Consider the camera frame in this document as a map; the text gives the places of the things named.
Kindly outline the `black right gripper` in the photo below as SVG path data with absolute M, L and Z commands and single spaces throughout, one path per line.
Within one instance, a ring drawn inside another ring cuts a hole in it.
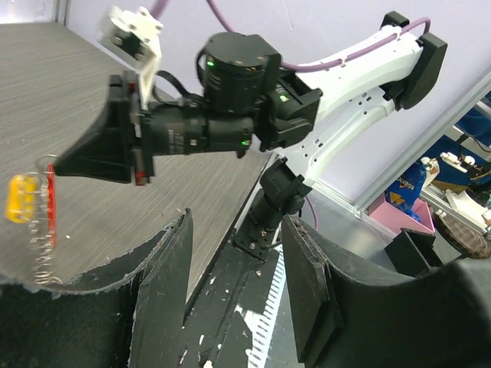
M 150 113 L 133 71 L 110 76 L 108 101 L 94 123 L 54 162 L 58 176 L 145 186 L 154 176 Z

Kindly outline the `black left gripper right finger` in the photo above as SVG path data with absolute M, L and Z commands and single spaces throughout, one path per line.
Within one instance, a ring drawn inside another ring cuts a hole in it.
M 306 367 L 488 367 L 490 263 L 419 278 L 381 267 L 286 216 L 297 358 Z

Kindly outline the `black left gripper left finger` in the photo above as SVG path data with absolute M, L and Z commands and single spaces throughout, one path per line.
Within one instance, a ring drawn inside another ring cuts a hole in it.
M 193 250 L 185 211 L 66 284 L 1 279 L 3 367 L 175 367 Z

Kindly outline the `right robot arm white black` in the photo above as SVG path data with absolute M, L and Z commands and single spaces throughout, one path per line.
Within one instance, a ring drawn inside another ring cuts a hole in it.
M 416 106 L 433 89 L 448 45 L 420 19 L 393 11 L 379 31 L 330 61 L 289 66 L 257 34 L 225 30 L 196 56 L 203 92 L 189 92 L 159 69 L 161 24 L 144 9 L 112 8 L 102 43 L 137 70 L 115 74 L 107 102 L 84 135 L 54 161 L 59 176 L 144 186 L 157 156 L 234 152 L 253 139 L 263 152 L 299 145 L 262 174 L 234 245 L 264 260 L 285 215 L 298 213 L 336 152 L 393 112 Z

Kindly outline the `silver keys with yellow tag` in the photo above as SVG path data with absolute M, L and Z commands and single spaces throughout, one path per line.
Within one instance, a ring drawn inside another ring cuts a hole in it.
M 35 215 L 40 182 L 27 174 L 13 176 L 8 183 L 5 217 L 14 223 L 30 222 Z

